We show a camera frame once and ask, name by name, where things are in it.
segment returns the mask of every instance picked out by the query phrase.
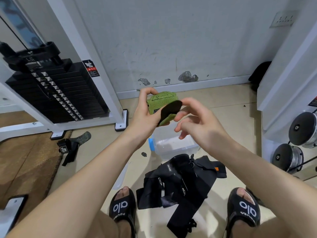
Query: wall switch plate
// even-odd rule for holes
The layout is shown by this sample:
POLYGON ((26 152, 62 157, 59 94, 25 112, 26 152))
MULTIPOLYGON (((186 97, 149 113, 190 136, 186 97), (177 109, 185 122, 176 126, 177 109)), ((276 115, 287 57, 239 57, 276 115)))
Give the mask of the wall switch plate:
POLYGON ((270 27, 291 27, 295 22, 298 11, 278 12, 270 27))

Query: black slide sandal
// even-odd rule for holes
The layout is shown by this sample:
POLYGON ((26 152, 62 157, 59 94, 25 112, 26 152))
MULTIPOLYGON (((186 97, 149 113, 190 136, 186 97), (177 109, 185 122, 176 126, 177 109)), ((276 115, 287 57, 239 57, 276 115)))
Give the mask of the black slide sandal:
POLYGON ((136 204, 132 190, 129 188, 129 195, 118 200, 114 200, 119 191, 113 196, 109 206, 109 216, 114 222, 126 220, 130 223, 132 237, 135 238, 135 213, 136 204))
POLYGON ((260 207, 254 196, 246 191, 253 199, 255 205, 237 195, 237 190, 238 188, 234 188, 228 198, 228 218, 224 238, 230 237, 233 224, 237 220, 246 222, 250 227, 255 227, 260 224, 260 207))

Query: warning sticker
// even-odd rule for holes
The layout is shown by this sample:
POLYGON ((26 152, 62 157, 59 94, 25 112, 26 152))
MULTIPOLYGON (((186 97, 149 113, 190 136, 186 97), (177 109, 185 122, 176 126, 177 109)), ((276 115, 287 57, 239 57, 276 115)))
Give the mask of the warning sticker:
POLYGON ((97 68, 95 67, 95 65, 93 64, 93 61, 91 60, 83 60, 82 63, 85 65, 85 68, 87 69, 89 75, 93 78, 93 77, 98 77, 100 76, 97 68))
POLYGON ((314 100, 308 104, 308 106, 317 107, 317 97, 315 97, 314 100))

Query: peeling paint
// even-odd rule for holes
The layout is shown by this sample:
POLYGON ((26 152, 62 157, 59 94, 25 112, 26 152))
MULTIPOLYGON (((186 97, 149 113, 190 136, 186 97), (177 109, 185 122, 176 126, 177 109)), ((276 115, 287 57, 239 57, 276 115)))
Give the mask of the peeling paint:
POLYGON ((150 82, 146 78, 140 78, 138 81, 143 83, 145 86, 150 85, 150 82))
POLYGON ((192 75, 190 71, 186 71, 178 77, 178 80, 183 82, 196 82, 198 81, 198 76, 195 74, 192 75))

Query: leg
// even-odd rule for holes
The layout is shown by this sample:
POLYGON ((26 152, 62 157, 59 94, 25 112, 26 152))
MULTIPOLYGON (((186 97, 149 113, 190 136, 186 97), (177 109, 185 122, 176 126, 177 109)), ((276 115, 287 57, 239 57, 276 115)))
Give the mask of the leg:
MULTIPOLYGON (((124 187, 115 200, 129 195, 129 188, 124 187)), ((113 219, 99 211, 91 224, 87 238, 131 238, 131 226, 128 221, 115 223, 113 219)))
MULTIPOLYGON (((239 188, 237 194, 247 201, 254 204, 254 201, 250 195, 245 192, 245 189, 239 188)), ((242 220, 237 220, 233 225, 231 231, 232 238, 295 238, 291 236, 291 232, 285 223, 279 218, 275 217, 271 220, 264 222, 258 227, 250 227, 247 223, 242 220)))

